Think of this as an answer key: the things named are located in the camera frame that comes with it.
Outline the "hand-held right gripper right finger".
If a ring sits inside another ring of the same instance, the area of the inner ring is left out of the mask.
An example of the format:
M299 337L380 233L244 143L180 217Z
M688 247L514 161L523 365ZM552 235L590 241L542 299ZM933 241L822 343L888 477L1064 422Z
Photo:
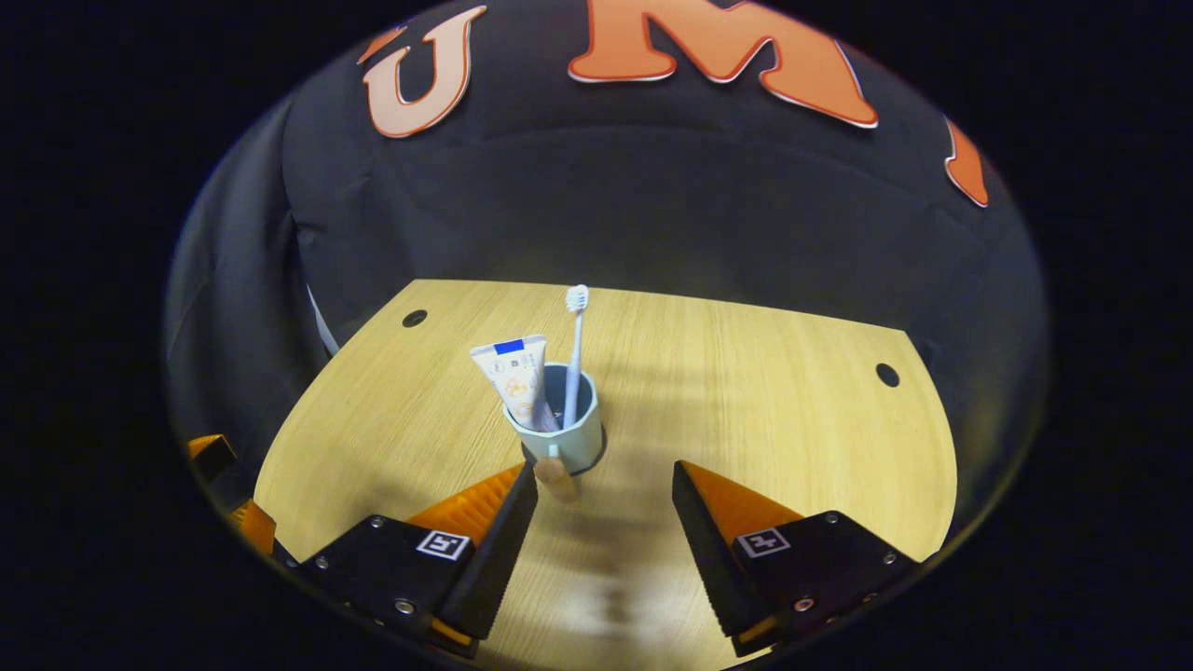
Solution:
M821 636L920 568L849 515L798 515L690 461L675 462L670 497L737 657Z

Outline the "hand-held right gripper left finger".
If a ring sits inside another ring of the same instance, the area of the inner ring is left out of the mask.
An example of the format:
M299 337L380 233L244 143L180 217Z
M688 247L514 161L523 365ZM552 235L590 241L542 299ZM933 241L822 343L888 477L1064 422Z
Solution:
M538 497L523 461L404 521L367 515L299 562L363 622L471 660L490 636Z

